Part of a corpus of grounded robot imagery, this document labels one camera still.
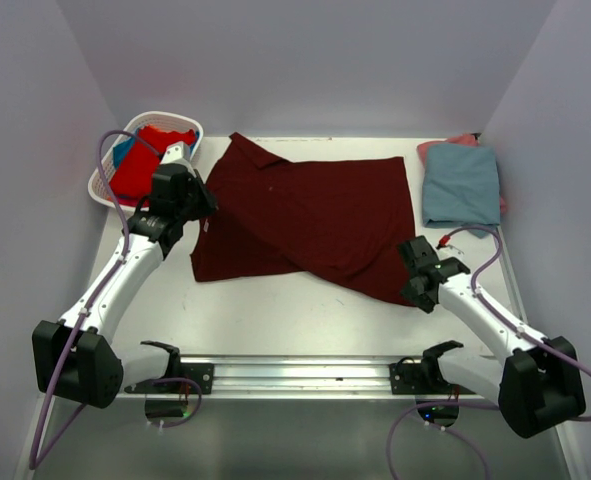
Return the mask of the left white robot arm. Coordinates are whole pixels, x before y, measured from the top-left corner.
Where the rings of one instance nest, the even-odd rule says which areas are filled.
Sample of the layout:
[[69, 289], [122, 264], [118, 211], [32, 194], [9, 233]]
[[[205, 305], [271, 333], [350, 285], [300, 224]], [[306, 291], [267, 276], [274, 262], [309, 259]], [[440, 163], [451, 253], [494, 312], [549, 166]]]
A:
[[147, 210], [138, 209], [128, 219], [128, 231], [100, 276], [59, 320], [41, 321], [34, 329], [41, 392], [106, 408], [118, 393], [139, 383], [150, 382], [164, 393], [180, 386], [178, 348], [143, 341], [116, 353], [112, 340], [140, 288], [182, 238], [185, 224], [216, 209], [214, 195], [188, 162], [175, 160], [156, 168]]

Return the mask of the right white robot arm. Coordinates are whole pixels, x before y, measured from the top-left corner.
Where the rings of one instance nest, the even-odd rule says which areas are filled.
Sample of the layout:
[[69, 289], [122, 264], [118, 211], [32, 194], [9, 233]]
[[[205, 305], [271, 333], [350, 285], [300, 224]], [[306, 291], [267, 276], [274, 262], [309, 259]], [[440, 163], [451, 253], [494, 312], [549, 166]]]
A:
[[409, 279], [402, 297], [425, 313], [441, 306], [461, 320], [490, 350], [484, 357], [450, 340], [426, 349], [420, 362], [398, 362], [392, 373], [419, 382], [433, 393], [455, 386], [496, 405], [520, 437], [581, 416], [584, 389], [574, 346], [562, 336], [553, 339], [514, 316], [481, 287], [459, 255], [440, 257], [419, 236], [398, 247]]

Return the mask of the dark maroon t shirt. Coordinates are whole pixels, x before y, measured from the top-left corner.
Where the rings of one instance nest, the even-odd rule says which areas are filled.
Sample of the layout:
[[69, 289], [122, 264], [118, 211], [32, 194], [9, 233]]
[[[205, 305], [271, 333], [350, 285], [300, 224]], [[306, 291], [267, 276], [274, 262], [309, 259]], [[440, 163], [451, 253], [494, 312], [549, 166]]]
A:
[[200, 222], [196, 281], [305, 271], [409, 303], [397, 248], [416, 231], [402, 157], [291, 162], [233, 133], [206, 186], [218, 209]]

